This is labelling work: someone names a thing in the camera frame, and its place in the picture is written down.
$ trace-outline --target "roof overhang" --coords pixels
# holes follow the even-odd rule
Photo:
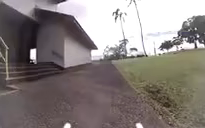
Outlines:
[[[65,27],[67,27],[67,29],[69,29],[69,31],[72,33],[72,35],[77,38],[84,46],[91,50],[97,49],[97,46],[94,44],[88,34],[81,27],[79,22],[73,16],[39,8],[35,8],[35,15],[38,20],[43,22],[49,19],[56,19],[57,21],[62,21]]]
[[[67,0],[51,0],[53,3],[56,3],[56,4],[59,4],[59,3],[62,3],[62,2],[65,2]]]

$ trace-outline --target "utility pole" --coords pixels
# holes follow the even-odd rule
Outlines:
[[[153,42],[153,47],[154,47],[154,55],[156,56],[156,45],[155,45],[155,41]]]

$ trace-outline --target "tree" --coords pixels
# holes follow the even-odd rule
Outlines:
[[[120,23],[121,23],[121,30],[122,30],[122,35],[123,35],[123,40],[121,40],[121,42],[125,42],[125,55],[127,55],[127,48],[126,48],[126,45],[127,45],[127,39],[125,38],[125,32],[124,32],[124,28],[123,28],[123,22],[125,22],[125,18],[124,16],[127,16],[127,13],[126,12],[121,12],[121,10],[118,8],[116,9],[116,11],[113,12],[112,14],[114,16],[114,20],[115,22],[117,22],[117,20],[119,19],[120,20]]]
[[[121,58],[125,58],[125,44],[120,43],[119,45],[115,45],[113,47],[107,46],[104,49],[104,59],[107,60],[117,60]]]
[[[173,45],[173,43],[172,43],[171,40],[166,40],[166,41],[164,41],[164,42],[160,45],[159,49],[162,50],[162,51],[163,51],[164,49],[166,49],[167,52],[168,52],[169,49],[171,49],[173,46],[174,46],[174,45]]]
[[[123,39],[123,40],[120,40],[120,45],[123,45],[123,48],[124,48],[124,53],[125,55],[127,56],[128,52],[127,52],[127,44],[128,44],[128,39]]]
[[[143,51],[144,51],[145,56],[147,56],[146,50],[145,50],[145,45],[144,45],[144,39],[143,39],[142,23],[141,23],[140,16],[139,16],[139,10],[138,10],[138,6],[137,6],[137,2],[136,2],[136,0],[130,0],[130,3],[129,3],[129,5],[128,5],[128,7],[129,7],[132,3],[134,3],[134,5],[135,5],[135,9],[136,9],[136,12],[137,12],[137,17],[138,17],[138,20],[139,20]]]
[[[179,45],[181,45],[183,43],[183,39],[179,38],[179,37],[174,37],[172,40],[172,44],[176,46],[177,51],[179,50]]]
[[[195,48],[197,42],[205,46],[205,15],[193,16],[184,21],[178,36],[188,43],[194,43]]]

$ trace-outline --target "pole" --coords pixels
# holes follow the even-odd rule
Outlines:
[[[139,10],[138,10],[138,7],[137,7],[137,3],[135,0],[133,0],[134,4],[135,4],[135,9],[136,9],[136,12],[137,12],[137,17],[138,17],[138,20],[139,20],[139,25],[140,25],[140,33],[141,33],[141,41],[142,41],[142,47],[143,47],[143,51],[144,51],[144,54],[145,56],[147,57],[147,53],[146,53],[146,49],[145,49],[145,44],[144,44],[144,38],[143,38],[143,31],[142,31],[142,23],[141,23],[141,20],[140,20],[140,17],[139,17]]]
[[[9,79],[8,49],[6,49],[6,78]]]
[[[125,55],[127,56],[127,48],[126,48],[126,38],[125,38],[125,32],[124,32],[124,28],[123,28],[123,23],[122,23],[123,18],[120,17],[120,21],[121,21],[121,30],[122,30],[122,34],[123,34],[123,38],[124,38],[124,47],[125,47]]]
[[[156,45],[155,45],[155,42],[153,42],[153,47],[154,47],[154,55],[156,56]]]

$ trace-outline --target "paved road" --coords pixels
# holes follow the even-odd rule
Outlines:
[[[18,87],[0,96],[2,128],[62,128],[67,121],[73,128],[168,127],[110,63]]]

